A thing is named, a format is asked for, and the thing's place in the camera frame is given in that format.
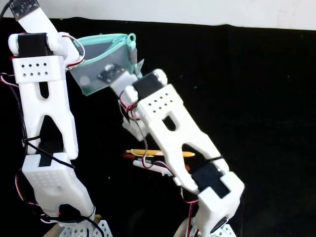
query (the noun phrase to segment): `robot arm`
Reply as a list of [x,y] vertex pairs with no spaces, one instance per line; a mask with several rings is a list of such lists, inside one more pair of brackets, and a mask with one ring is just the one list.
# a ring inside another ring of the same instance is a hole
[[[78,144],[74,117],[69,109],[65,69],[77,60],[82,61],[82,57],[69,35],[57,32],[36,0],[14,0],[10,8],[29,33],[15,34],[9,38],[9,47],[16,56],[12,62],[28,135],[25,139],[39,136],[43,117],[51,116],[64,143],[64,152],[53,155],[59,161],[71,164],[70,160],[78,156]],[[105,71],[107,69],[116,67],[105,66]],[[111,87],[126,105],[128,115],[131,111],[132,118],[123,118],[123,126],[138,140],[142,140],[142,135],[147,133],[153,136],[165,154],[175,183],[198,196],[199,210],[193,227],[199,229],[203,237],[208,237],[234,215],[244,184],[229,171],[210,138],[199,129],[183,106],[181,97],[172,85],[167,84],[162,70],[155,70],[141,79],[121,71],[123,73]],[[40,95],[39,82],[43,81],[49,88],[47,99]],[[163,123],[166,117],[176,124],[175,131],[170,131]],[[40,144],[40,139],[30,143],[33,147],[29,147],[30,155],[25,159],[22,172],[34,188],[43,211],[57,218],[60,206],[70,204],[81,216],[93,219],[95,208],[74,171],[56,161],[39,165],[42,156],[35,155],[34,147]],[[189,174],[182,157],[183,144],[192,146],[209,162]]]
[[[126,77],[123,74],[117,80],[126,80]],[[167,84],[162,70],[135,80],[123,92],[117,88],[114,91],[127,107],[134,105],[135,108],[130,112],[129,124],[124,118],[123,126],[138,139],[141,137],[139,133],[150,133],[163,151],[175,183],[198,196],[199,210],[193,226],[200,230],[202,237],[208,237],[234,216],[244,189],[243,182],[229,171],[227,163],[210,138],[196,125],[174,87]],[[167,116],[176,125],[174,131],[163,122]],[[135,129],[135,123],[142,131]],[[183,144],[192,146],[209,162],[189,174],[183,160]]]
[[[93,220],[95,207],[70,161],[78,156],[78,143],[65,74],[84,55],[80,57],[69,34],[57,32],[36,0],[14,0],[10,9],[27,32],[13,34],[8,41],[23,109],[24,145],[28,145],[22,172],[50,222],[74,220],[72,211],[77,215],[76,220],[80,217]],[[41,96],[40,82],[47,83],[48,98]],[[44,116],[50,116],[62,134],[64,150],[55,152],[53,157],[39,150]]]

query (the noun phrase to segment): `black backdrop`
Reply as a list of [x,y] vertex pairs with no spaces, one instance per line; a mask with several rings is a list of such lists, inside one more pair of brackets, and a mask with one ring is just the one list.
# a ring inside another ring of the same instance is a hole
[[[196,123],[245,183],[245,237],[314,236],[315,32],[80,18],[53,23],[77,38],[137,35],[143,72],[166,72]],[[13,19],[1,22],[3,72],[12,72],[8,36],[22,31]],[[105,89],[85,97],[70,74],[67,84],[79,142],[74,165],[97,213],[115,237],[173,236],[188,206],[172,180],[123,160],[124,149],[143,144],[122,128],[114,93]],[[14,187],[23,149],[16,104],[5,85],[0,98],[2,214],[19,223],[10,236],[41,236],[50,226],[28,212]],[[156,148],[153,141],[150,148]],[[239,210],[232,221],[238,235],[241,216]]]

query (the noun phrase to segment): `teal zipper pouch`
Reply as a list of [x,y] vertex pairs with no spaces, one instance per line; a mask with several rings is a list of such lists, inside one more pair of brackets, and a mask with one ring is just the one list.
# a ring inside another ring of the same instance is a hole
[[139,78],[142,76],[140,71],[144,60],[137,62],[135,34],[97,35],[83,37],[78,41],[85,49],[85,58],[81,64],[72,68],[70,73],[84,95],[91,95],[113,83],[100,76],[105,65],[109,63],[117,64]]

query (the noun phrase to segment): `white wire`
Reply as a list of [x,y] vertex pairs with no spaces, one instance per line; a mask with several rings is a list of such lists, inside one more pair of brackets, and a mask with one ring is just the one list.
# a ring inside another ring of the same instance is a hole
[[183,201],[184,201],[185,203],[192,204],[192,203],[197,203],[197,202],[198,202],[198,199],[193,200],[193,201],[185,201],[185,200],[184,200],[184,197],[183,197],[183,188],[182,188],[182,187],[181,187],[180,194],[181,194],[181,197],[182,197],[182,199],[183,199]]
[[14,183],[15,183],[16,191],[18,192],[20,199],[23,201],[22,195],[21,195],[19,188],[18,188],[18,174],[15,175]]
[[72,65],[69,67],[69,69],[72,69],[73,67],[79,65],[80,63],[82,63],[84,61],[84,57],[85,57],[85,49],[83,47],[83,45],[73,36],[68,36],[68,35],[63,35],[62,37],[68,37],[68,38],[71,38],[73,41],[77,42],[77,44],[79,44],[79,46],[82,48],[82,56],[81,56],[81,59],[78,60],[77,62],[74,62],[74,63],[70,63],[69,65]]
[[45,224],[52,224],[52,223],[54,223],[54,222],[45,221],[45,220],[43,220],[43,219],[40,219],[40,221],[42,221],[42,222],[45,223]]
[[1,80],[1,82],[2,82],[3,84],[6,84],[6,85],[10,85],[10,86],[14,86],[14,87],[19,88],[19,86],[16,85],[16,84],[8,83],[8,82],[3,78],[2,75],[0,76],[0,80]]

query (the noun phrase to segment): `pen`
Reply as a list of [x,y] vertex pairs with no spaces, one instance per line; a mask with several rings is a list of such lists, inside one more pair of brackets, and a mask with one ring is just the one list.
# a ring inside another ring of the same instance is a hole
[[[141,149],[131,149],[131,150],[127,150],[126,153],[132,153],[134,155],[143,155],[145,154],[145,151],[146,150],[141,150]],[[163,156],[163,152],[158,151],[158,150],[147,150],[146,154],[149,156]],[[183,157],[186,157],[186,158],[195,156],[193,152],[182,152],[182,154],[183,154]]]

